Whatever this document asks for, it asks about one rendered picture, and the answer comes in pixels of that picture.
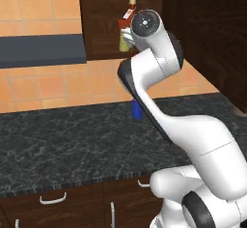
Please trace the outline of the dark wood cabinet door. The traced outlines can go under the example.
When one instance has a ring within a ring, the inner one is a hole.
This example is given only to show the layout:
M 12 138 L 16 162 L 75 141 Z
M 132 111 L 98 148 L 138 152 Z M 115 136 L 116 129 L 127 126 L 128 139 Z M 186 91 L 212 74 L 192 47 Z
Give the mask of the dark wood cabinet door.
M 189 0 L 185 59 L 247 114 L 247 0 Z

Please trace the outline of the yellow shaker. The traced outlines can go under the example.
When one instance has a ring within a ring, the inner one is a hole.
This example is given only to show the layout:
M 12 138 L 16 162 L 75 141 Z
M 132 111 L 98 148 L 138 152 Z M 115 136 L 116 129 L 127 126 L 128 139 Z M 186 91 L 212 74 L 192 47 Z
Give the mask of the yellow shaker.
M 124 36 L 120 35 L 119 51 L 120 52 L 127 52 L 128 50 L 129 50 L 128 43 L 124 40 Z

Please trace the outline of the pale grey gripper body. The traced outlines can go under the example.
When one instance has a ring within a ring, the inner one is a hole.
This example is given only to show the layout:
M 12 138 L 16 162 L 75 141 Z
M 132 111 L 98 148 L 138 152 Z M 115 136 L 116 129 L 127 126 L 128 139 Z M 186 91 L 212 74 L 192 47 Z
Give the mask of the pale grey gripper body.
M 123 34 L 124 41 L 128 44 L 130 48 L 136 46 L 136 42 L 134 41 L 134 38 L 132 37 L 131 30 L 129 27 L 123 28 L 121 30 Z

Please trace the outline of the dark grey shelf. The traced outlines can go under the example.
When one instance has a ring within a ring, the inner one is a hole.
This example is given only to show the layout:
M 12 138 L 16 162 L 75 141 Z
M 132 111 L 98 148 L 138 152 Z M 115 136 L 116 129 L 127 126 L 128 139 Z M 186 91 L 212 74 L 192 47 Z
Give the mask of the dark grey shelf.
M 0 69 L 86 63 L 81 34 L 0 37 Z

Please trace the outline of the dark wood cupboard door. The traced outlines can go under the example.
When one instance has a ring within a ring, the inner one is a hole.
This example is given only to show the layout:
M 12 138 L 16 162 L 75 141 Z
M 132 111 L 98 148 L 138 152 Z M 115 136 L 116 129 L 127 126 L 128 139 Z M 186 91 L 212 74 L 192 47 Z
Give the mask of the dark wood cupboard door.
M 111 202 L 115 208 L 115 228 L 150 228 L 161 210 L 162 200 L 149 187 L 138 185 L 149 181 L 150 175 L 147 175 L 103 184 L 106 228 L 111 228 L 112 223 Z

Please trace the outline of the dark wood drawer front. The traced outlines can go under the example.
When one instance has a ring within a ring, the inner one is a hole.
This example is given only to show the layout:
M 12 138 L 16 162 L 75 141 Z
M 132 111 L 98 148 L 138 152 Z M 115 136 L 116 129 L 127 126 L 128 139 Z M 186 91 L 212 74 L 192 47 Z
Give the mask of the dark wood drawer front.
M 43 200 L 64 196 L 64 202 L 42 205 Z M 12 227 L 19 228 L 105 228 L 102 184 L 33 193 L 0 200 Z

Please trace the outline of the blue bottle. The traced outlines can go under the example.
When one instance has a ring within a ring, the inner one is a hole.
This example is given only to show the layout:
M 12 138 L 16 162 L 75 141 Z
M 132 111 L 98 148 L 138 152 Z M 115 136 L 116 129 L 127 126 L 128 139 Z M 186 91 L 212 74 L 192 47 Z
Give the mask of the blue bottle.
M 137 100 L 132 101 L 131 116 L 137 120 L 141 120 L 143 117 L 143 110 Z

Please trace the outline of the red condiment bottle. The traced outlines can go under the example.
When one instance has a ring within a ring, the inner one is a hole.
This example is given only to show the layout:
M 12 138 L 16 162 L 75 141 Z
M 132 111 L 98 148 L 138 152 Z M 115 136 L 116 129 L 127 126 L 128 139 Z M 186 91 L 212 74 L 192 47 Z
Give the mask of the red condiment bottle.
M 136 12 L 136 0 L 128 0 L 129 8 L 121 19 L 118 20 L 118 25 L 120 29 L 129 27 L 131 24 L 131 19 Z

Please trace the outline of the dark wood wall cabinet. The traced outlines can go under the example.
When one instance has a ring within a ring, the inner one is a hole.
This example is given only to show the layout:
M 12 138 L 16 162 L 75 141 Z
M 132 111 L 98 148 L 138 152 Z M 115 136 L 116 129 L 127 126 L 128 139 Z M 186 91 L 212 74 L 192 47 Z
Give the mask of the dark wood wall cabinet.
M 136 0 L 139 11 L 157 11 L 165 28 L 185 43 L 188 0 Z M 82 31 L 88 60 L 121 59 L 130 56 L 119 51 L 118 20 L 128 9 L 128 0 L 80 0 Z

